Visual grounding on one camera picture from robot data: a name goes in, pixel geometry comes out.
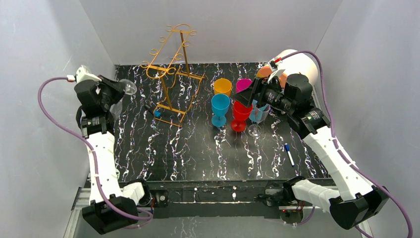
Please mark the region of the magenta wine glass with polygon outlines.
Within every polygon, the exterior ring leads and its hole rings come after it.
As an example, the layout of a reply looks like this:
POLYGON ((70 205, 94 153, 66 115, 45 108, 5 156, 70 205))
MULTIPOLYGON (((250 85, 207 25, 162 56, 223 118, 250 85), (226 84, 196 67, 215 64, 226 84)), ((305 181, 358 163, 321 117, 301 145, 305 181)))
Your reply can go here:
POLYGON ((241 91, 247 89, 252 84, 252 82, 253 81, 251 79, 248 79, 248 78, 239 79, 236 83, 236 86, 235 86, 235 92, 238 93, 238 92, 241 92, 241 91))

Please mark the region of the red wine glass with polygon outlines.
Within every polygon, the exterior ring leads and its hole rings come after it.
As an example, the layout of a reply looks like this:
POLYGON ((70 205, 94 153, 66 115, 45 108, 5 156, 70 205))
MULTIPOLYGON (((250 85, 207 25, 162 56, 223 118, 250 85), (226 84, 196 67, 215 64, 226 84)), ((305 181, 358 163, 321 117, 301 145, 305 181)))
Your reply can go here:
POLYGON ((233 104, 233 121, 231 122, 231 128, 235 132, 242 132, 246 128, 246 120, 249 118, 253 105, 249 107, 244 106, 239 101, 235 101, 233 104))

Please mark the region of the light blue wine glass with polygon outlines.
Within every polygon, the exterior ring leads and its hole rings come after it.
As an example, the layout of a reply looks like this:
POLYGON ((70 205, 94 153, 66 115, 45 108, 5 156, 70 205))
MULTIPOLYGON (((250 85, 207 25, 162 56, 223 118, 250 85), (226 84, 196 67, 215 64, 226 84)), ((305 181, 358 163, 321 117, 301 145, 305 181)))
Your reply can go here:
POLYGON ((262 119, 263 113, 262 113, 261 109, 257 107, 257 101, 256 100, 253 100, 252 106, 253 106, 253 109, 252 109, 252 111, 249 115, 249 119, 252 122, 259 123, 259 121, 262 119))

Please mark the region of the clear wine glass front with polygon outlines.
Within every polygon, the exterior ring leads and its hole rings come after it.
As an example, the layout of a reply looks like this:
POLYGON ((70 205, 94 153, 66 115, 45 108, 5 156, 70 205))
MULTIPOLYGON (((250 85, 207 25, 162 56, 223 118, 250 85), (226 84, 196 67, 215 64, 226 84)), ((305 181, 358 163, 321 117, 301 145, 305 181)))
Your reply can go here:
POLYGON ((259 124, 267 118, 270 109, 271 106, 269 104, 266 104, 261 108, 255 107, 251 111, 249 119, 251 120, 252 124, 248 127, 247 130, 250 136, 259 137, 262 134, 262 128, 259 124))

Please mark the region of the clear wine glass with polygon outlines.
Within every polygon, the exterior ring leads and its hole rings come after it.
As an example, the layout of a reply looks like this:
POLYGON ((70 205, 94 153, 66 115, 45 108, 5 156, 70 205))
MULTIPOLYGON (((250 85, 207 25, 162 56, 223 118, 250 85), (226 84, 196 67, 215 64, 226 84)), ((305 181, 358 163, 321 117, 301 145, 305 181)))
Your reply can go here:
POLYGON ((134 82, 128 79, 121 79, 117 82, 117 86, 122 90, 122 95, 117 96, 118 101, 110 108, 110 113, 114 119, 118 119, 122 112, 122 101, 125 95, 134 95, 137 92, 137 87, 134 82))
POLYGON ((261 108, 255 107, 251 111, 249 119, 251 120, 252 124, 248 127, 247 130, 250 136, 259 137, 262 134, 262 128, 259 124, 267 118, 270 109, 271 106, 269 104, 266 104, 261 108))

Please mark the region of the yellow wine glass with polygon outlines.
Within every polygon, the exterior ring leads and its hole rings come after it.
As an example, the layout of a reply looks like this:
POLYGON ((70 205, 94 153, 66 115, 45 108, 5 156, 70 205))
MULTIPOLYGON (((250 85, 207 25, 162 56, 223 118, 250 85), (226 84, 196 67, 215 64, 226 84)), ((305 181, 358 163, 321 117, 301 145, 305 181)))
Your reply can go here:
POLYGON ((232 90, 232 83, 226 78, 217 79, 213 84, 213 90, 215 94, 224 94, 229 97, 232 90))

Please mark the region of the teal blue wine glass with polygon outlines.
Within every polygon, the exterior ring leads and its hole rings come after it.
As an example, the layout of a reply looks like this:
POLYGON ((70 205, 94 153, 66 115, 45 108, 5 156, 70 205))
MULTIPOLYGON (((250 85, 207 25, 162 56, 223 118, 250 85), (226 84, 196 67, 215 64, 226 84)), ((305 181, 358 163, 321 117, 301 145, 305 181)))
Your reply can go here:
POLYGON ((213 117, 211 122, 215 127, 225 126, 227 119, 225 115, 228 112, 230 106, 230 98, 225 94, 215 94, 211 99, 211 108, 213 117))

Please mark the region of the gold wire glass rack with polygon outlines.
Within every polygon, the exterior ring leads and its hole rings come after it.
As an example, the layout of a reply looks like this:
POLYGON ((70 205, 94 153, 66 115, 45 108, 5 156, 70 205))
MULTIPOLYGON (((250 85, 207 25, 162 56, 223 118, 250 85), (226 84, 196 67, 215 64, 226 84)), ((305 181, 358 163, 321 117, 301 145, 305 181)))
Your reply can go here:
POLYGON ((178 128, 191 110, 206 74, 195 74, 188 63, 187 48, 197 33, 189 24, 167 25, 159 47, 149 51, 150 60, 141 67, 148 79, 160 83, 162 99, 153 107, 161 113, 158 121, 178 128))

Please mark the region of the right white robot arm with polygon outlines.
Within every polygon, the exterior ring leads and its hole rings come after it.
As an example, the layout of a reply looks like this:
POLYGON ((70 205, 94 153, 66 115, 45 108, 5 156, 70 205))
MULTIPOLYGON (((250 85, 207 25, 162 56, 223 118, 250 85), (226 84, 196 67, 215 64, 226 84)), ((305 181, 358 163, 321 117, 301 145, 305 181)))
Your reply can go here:
POLYGON ((233 99, 246 107, 267 104, 285 112, 290 127, 315 152, 336 185, 335 190, 329 189, 297 176, 266 199, 308 202, 329 212, 340 227, 348 230, 376 215, 388 196, 343 160, 331 135, 330 121, 312 104, 312 91, 308 78, 295 73, 287 77, 284 88, 278 84, 278 77, 257 77, 248 88, 233 94, 233 99))

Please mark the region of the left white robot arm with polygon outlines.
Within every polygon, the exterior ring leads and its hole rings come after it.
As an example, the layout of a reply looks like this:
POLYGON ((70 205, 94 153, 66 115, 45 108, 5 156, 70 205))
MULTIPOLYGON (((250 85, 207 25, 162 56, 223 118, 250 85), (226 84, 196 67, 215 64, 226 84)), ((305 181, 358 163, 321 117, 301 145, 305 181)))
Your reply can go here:
POLYGON ((113 81, 103 76, 76 76, 74 91, 81 103, 77 122, 87 142, 91 191, 88 206, 82 208, 84 220, 100 235, 138 222, 140 204, 152 201, 143 179, 120 187, 114 157, 114 116, 112 109, 125 95, 137 92, 127 79, 113 81))

